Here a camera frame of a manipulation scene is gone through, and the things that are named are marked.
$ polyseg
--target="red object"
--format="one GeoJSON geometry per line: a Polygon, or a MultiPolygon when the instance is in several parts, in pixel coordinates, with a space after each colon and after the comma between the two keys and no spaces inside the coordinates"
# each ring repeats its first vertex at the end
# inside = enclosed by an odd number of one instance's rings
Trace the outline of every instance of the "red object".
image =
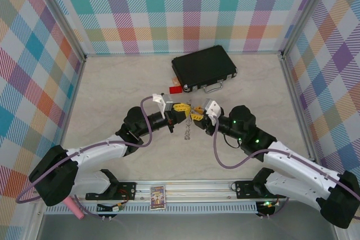
{"type": "Polygon", "coordinates": [[[178,86],[178,87],[169,87],[169,92],[170,92],[170,94],[178,94],[178,93],[182,93],[182,86],[178,86]]]}

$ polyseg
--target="black mount bracket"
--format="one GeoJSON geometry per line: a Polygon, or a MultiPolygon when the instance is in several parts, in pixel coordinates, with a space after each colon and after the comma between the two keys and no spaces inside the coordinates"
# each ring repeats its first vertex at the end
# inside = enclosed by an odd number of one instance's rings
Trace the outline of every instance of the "black mount bracket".
{"type": "Polygon", "coordinates": [[[107,205],[101,205],[101,204],[97,204],[96,206],[96,211],[97,212],[108,212],[109,214],[98,214],[98,216],[100,217],[106,217],[106,218],[114,218],[118,215],[118,212],[113,212],[113,207],[112,206],[107,206],[107,205]]]}
{"type": "Polygon", "coordinates": [[[87,193],[85,200],[88,201],[133,201],[136,194],[136,182],[119,182],[117,178],[107,169],[102,169],[110,180],[110,186],[102,194],[87,193]]]}
{"type": "Polygon", "coordinates": [[[261,214],[257,214],[258,216],[263,216],[263,215],[273,215],[275,213],[275,207],[267,207],[263,205],[264,202],[256,202],[256,208],[258,209],[258,212],[261,214]]]}
{"type": "Polygon", "coordinates": [[[285,198],[281,195],[267,194],[265,196],[259,195],[254,189],[253,181],[236,181],[235,182],[236,198],[238,199],[278,199],[285,198]]]}

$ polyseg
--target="trading card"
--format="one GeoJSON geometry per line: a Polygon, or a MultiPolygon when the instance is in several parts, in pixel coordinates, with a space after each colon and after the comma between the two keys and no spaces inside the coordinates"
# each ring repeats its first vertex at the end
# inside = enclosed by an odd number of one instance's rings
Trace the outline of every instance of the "trading card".
{"type": "Polygon", "coordinates": [[[165,208],[165,186],[150,187],[150,210],[165,208]]]}

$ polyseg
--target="metal chain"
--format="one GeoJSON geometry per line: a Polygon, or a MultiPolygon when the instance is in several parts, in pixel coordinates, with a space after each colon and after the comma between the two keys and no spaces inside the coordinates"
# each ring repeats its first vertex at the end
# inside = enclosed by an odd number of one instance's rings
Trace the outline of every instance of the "metal chain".
{"type": "Polygon", "coordinates": [[[190,112],[190,114],[189,114],[189,116],[188,116],[188,118],[187,118],[187,120],[186,120],[186,122],[185,122],[185,124],[186,124],[186,127],[185,127],[185,136],[184,136],[184,139],[185,139],[185,140],[190,140],[190,126],[191,126],[191,124],[192,124],[191,114],[193,113],[193,109],[194,109],[194,107],[191,106],[191,112],[190,112]]]}

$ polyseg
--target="small card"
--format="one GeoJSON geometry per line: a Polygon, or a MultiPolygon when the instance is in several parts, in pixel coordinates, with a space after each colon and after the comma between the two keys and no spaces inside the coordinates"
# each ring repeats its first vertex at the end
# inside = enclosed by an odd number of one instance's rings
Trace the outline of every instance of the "small card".
{"type": "Polygon", "coordinates": [[[177,77],[174,77],[173,78],[173,84],[174,84],[174,86],[176,86],[176,87],[179,87],[181,84],[180,84],[180,82],[179,82],[179,79],[177,78],[177,77]]]}
{"type": "Polygon", "coordinates": [[[165,186],[150,187],[150,210],[165,208],[165,186]]]}

